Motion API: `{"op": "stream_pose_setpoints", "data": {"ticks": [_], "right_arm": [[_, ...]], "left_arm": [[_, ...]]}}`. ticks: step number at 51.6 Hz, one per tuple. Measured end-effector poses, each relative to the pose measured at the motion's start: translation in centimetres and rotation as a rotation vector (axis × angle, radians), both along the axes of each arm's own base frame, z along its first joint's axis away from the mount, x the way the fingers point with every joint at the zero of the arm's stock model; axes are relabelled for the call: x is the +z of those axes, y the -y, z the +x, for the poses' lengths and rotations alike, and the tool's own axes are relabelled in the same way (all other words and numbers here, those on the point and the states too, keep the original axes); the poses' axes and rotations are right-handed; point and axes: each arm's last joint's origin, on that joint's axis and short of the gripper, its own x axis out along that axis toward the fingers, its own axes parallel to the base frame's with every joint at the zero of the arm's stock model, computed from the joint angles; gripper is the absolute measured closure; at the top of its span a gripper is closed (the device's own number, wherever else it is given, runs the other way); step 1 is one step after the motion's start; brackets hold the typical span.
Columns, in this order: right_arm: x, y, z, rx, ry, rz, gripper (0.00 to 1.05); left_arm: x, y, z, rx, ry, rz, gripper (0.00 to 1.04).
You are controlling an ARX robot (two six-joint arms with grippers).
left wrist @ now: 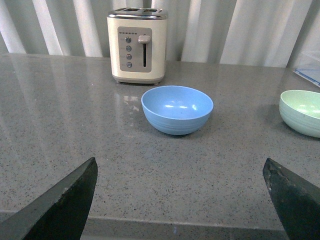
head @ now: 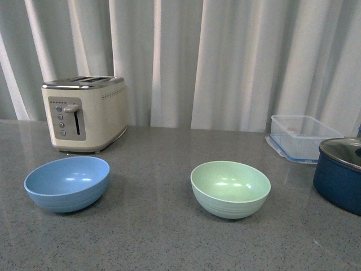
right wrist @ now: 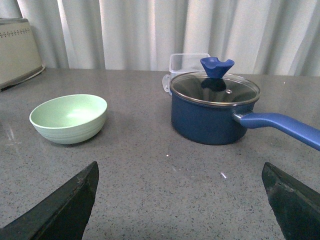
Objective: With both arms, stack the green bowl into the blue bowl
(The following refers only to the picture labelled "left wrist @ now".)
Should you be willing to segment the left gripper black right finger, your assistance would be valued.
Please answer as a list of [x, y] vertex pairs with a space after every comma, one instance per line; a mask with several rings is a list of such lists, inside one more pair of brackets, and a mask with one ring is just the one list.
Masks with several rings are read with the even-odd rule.
[[320, 188], [271, 158], [263, 177], [281, 224], [290, 240], [320, 238]]

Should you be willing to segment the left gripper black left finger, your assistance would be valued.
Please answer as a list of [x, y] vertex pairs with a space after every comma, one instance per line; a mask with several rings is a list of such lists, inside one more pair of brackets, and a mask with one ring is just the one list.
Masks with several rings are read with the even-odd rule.
[[79, 240], [98, 177], [91, 157], [0, 224], [2, 240]]

